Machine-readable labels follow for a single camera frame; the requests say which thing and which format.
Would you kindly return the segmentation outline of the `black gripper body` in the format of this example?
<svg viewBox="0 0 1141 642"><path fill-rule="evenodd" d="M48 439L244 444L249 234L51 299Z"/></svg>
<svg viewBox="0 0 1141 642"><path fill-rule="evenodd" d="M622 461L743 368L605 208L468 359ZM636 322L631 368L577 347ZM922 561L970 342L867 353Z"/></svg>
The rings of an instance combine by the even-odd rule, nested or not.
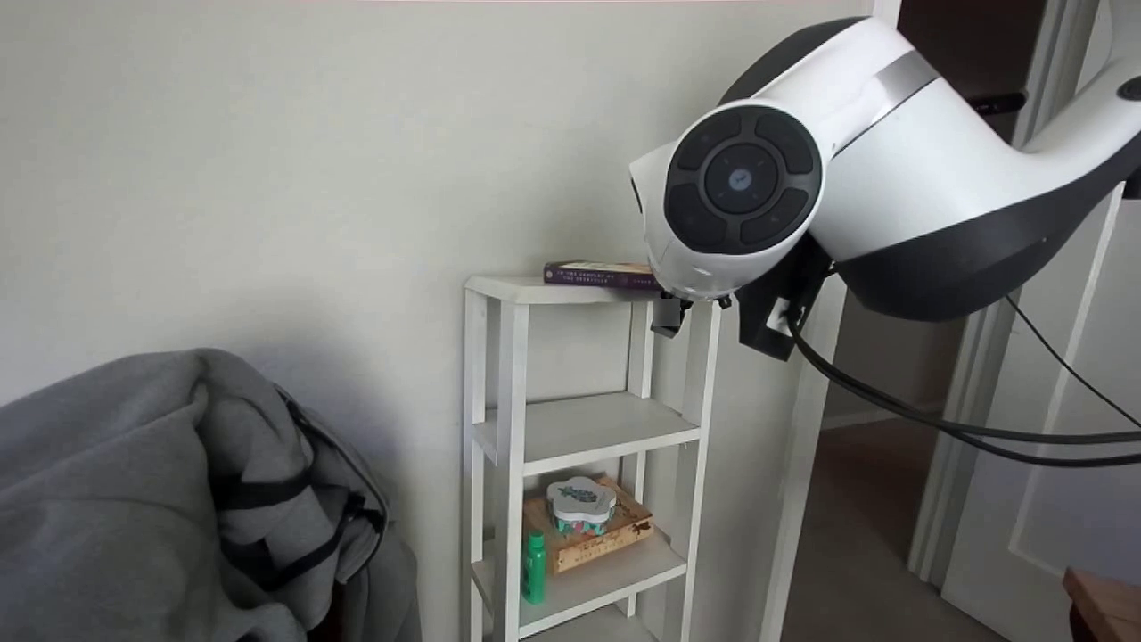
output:
<svg viewBox="0 0 1141 642"><path fill-rule="evenodd" d="M684 329L692 302L684 295L663 292L650 329L663 340L674 340Z"/></svg>

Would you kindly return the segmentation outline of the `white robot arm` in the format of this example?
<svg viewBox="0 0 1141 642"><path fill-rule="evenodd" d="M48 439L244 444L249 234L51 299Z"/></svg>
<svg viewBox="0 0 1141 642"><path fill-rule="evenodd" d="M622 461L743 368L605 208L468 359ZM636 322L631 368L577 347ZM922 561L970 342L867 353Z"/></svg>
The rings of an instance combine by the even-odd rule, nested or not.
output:
<svg viewBox="0 0 1141 642"><path fill-rule="evenodd" d="M813 242L874 309L965 318L1034 277L1141 159L1141 2L1101 0L1092 82L1025 145L1006 144L877 16L767 49L716 108L631 165L653 329L700 299L772 318L773 271Z"/></svg>

